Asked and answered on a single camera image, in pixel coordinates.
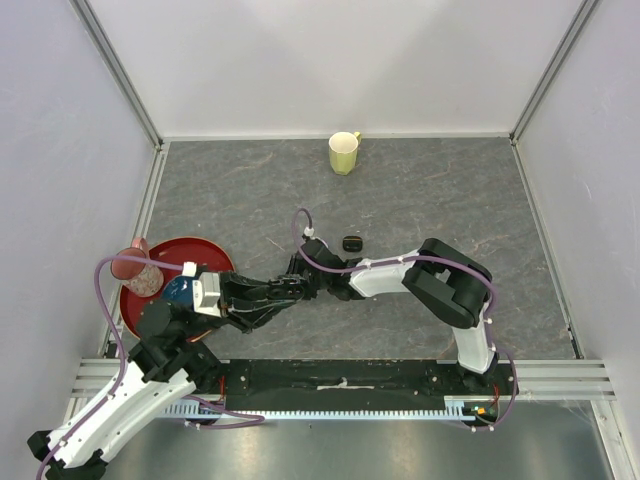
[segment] gray surface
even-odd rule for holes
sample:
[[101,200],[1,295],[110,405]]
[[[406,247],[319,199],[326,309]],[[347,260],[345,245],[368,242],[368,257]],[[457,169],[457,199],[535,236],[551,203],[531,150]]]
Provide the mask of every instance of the gray surface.
[[104,480],[605,480],[591,414],[518,404],[493,433],[436,422],[280,421],[197,432],[156,420]]
[[[297,206],[343,256],[353,233],[370,258],[432,236],[450,243],[494,274],[498,340],[518,358],[573,356],[506,139],[365,139],[346,177],[332,172],[325,140],[173,143],[148,238],[208,238],[241,274],[267,279],[294,251]],[[321,293],[251,335],[227,327],[207,343],[220,358],[455,358],[451,329],[407,294],[344,303]]]

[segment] red plate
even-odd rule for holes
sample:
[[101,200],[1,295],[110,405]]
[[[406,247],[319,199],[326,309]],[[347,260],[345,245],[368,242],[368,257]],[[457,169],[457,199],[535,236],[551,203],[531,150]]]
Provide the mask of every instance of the red plate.
[[[228,272],[234,271],[233,263],[229,255],[209,240],[195,237],[180,237],[162,242],[149,250],[149,256],[152,260],[182,265],[184,262],[195,262],[198,265],[206,265],[210,272]],[[120,290],[120,314],[129,331],[136,337],[136,324],[140,319],[142,308],[154,298],[160,298],[164,287],[173,280],[174,277],[180,275],[176,270],[166,270],[161,268],[164,274],[164,283],[158,293],[151,297],[138,297],[129,291],[128,288],[122,287]]]

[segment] yellow mug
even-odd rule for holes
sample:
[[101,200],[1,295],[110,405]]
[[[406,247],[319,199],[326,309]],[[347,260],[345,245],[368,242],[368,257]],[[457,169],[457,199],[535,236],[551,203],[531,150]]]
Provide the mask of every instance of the yellow mug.
[[356,166],[360,132],[338,132],[329,139],[329,162],[338,175],[347,175]]

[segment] pink cup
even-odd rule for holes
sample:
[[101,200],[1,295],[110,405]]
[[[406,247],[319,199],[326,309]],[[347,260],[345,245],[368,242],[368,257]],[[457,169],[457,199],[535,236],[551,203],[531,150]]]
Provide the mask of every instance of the pink cup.
[[[121,250],[118,255],[149,258],[149,245],[144,238],[137,237],[131,242],[131,247]],[[111,274],[139,297],[155,295],[164,283],[164,276],[158,267],[130,260],[111,262]]]

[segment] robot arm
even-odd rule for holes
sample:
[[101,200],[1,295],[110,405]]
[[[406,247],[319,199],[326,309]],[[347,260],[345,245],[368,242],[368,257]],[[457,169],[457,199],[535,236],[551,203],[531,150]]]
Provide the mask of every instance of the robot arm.
[[[307,239],[302,248],[315,263],[334,269],[372,263],[367,259],[342,260],[320,240]],[[404,257],[416,254],[462,264],[491,280],[484,267],[439,240],[429,239]],[[196,389],[212,391],[218,383],[221,363],[204,343],[190,342],[189,338],[226,324],[250,332],[298,301],[315,298],[320,290],[343,301],[381,293],[413,294],[453,328],[463,376],[472,375],[486,383],[497,355],[484,331],[482,315],[489,299],[485,285],[473,275],[435,262],[391,264],[396,259],[389,260],[389,265],[354,273],[327,273],[296,253],[286,274],[268,282],[233,272],[202,273],[193,281],[192,307],[165,300],[145,306],[136,326],[140,342],[129,352],[129,367],[115,393],[108,395],[108,385],[69,423],[53,431],[36,432],[29,447],[42,461],[60,446],[49,460],[49,480],[99,479],[107,463],[159,412]],[[100,403],[99,410],[68,442],[60,442]]]
[[[307,240],[302,248],[314,262],[334,269],[372,263],[389,265],[354,273],[326,273],[296,253],[287,273],[270,282],[251,280],[233,272],[204,273],[194,282],[195,311],[220,317],[250,332],[299,300],[315,298],[319,290],[327,290],[343,301],[362,300],[382,293],[411,293],[439,320],[452,327],[458,363],[464,371],[484,375],[495,365],[496,355],[488,344],[483,319],[489,294],[477,278],[434,262],[398,263],[397,257],[345,261],[317,239]],[[422,247],[402,257],[417,255],[450,260],[491,280],[491,274],[482,265],[440,240],[428,239]]]

